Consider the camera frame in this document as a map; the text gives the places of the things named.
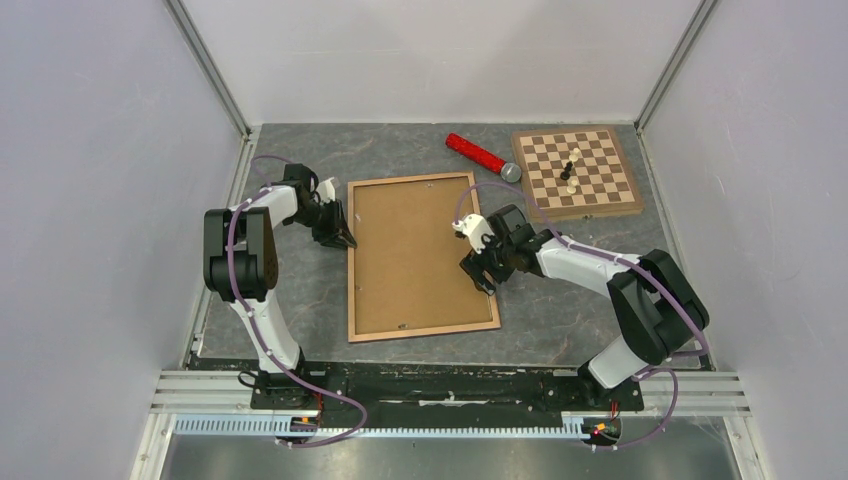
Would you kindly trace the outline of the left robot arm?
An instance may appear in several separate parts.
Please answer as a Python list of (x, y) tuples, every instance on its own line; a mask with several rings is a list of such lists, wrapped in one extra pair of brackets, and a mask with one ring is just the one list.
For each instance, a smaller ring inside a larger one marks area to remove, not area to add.
[(276, 298), (280, 264), (274, 230), (299, 224), (322, 246), (356, 247), (339, 189), (337, 178), (321, 180), (309, 167), (288, 163), (281, 179), (237, 205), (204, 215), (205, 285), (237, 313), (259, 356), (257, 371), (238, 377), (251, 389), (255, 409), (306, 408), (322, 396)]

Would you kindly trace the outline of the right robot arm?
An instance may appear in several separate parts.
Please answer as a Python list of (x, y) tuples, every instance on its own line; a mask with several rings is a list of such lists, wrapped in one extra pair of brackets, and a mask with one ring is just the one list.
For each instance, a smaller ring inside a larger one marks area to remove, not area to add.
[(514, 273), (562, 280), (602, 295), (611, 302), (619, 336), (578, 370), (577, 392), (591, 408), (612, 401), (618, 387), (645, 376), (669, 358), (687, 355), (685, 345), (699, 344), (709, 313), (669, 253), (654, 249), (639, 256), (582, 244), (552, 227), (537, 231), (515, 205), (484, 217), (456, 219), (455, 235), (471, 250), (461, 269), (488, 296)]

